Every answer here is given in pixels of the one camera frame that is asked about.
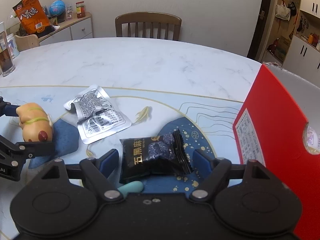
glass jar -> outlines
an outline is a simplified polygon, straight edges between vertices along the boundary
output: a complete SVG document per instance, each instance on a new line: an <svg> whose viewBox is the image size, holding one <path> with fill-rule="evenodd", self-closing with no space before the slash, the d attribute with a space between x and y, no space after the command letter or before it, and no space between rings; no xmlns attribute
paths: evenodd
<svg viewBox="0 0 320 240"><path fill-rule="evenodd" d="M77 7L77 18L85 17L84 1L82 1L82 2L77 2L77 3L76 3L76 7Z"/></svg>
<svg viewBox="0 0 320 240"><path fill-rule="evenodd" d="M5 34L4 23L0 23L0 68L2 75L9 75L14 69L14 63L9 51L7 35Z"/></svg>

barcode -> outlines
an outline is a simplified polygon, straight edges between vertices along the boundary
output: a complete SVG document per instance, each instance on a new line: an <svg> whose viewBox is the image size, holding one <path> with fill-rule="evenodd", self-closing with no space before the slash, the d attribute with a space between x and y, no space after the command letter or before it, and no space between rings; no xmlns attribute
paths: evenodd
<svg viewBox="0 0 320 240"><path fill-rule="evenodd" d="M38 28L40 28L40 27L42 27L42 23L36 24L36 29L38 29Z"/></svg>
<svg viewBox="0 0 320 240"><path fill-rule="evenodd" d="M94 133L94 132L99 132L100 128L98 125L94 122L94 118L89 119L89 127L88 127L88 133Z"/></svg>

teal object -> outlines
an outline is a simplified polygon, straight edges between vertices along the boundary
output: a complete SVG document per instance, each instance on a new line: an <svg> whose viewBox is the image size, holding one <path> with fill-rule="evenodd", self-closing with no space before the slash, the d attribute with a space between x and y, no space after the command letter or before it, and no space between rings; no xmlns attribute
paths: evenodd
<svg viewBox="0 0 320 240"><path fill-rule="evenodd" d="M124 197L127 197L128 193L140 193L143 190L143 183L140 181L132 181L118 188Z"/></svg>
<svg viewBox="0 0 320 240"><path fill-rule="evenodd" d="M49 12L51 16L61 15L65 11L66 11L66 5L62 0L54 1L49 7Z"/></svg>

wooden chair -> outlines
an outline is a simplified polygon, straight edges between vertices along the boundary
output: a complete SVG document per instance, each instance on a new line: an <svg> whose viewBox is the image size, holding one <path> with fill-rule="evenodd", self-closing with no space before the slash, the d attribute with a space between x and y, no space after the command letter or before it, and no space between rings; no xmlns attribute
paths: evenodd
<svg viewBox="0 0 320 240"><path fill-rule="evenodd" d="M15 35L14 37L17 43L18 51L20 52L40 46L38 37L35 34L23 37Z"/></svg>
<svg viewBox="0 0 320 240"><path fill-rule="evenodd" d="M168 32L169 32L169 24L174 25L173 30L173 39L174 41L177 41L179 39L180 35L180 27L181 27L181 18L167 14L167 13L157 13L157 12L133 12L133 13L126 13L123 15L120 15L116 18L116 35L117 37L122 37L122 24L127 23L128 24L128 37L131 37L131 28L130 23L136 23L135 24L135 37L138 37L138 23L143 23L142 27L142 37L146 37L146 22L151 23L150 25L150 38L153 38L153 24L154 22L158 23L158 35L157 39L160 38L161 34L161 23L165 24L165 34L164 39L168 39Z"/></svg>

white bag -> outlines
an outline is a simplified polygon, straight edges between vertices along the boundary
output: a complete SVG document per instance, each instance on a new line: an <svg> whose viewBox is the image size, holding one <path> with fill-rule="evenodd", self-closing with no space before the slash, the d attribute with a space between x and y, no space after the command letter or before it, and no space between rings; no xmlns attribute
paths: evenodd
<svg viewBox="0 0 320 240"><path fill-rule="evenodd" d="M276 5L276 17L283 20L290 20L290 9L283 5Z"/></svg>

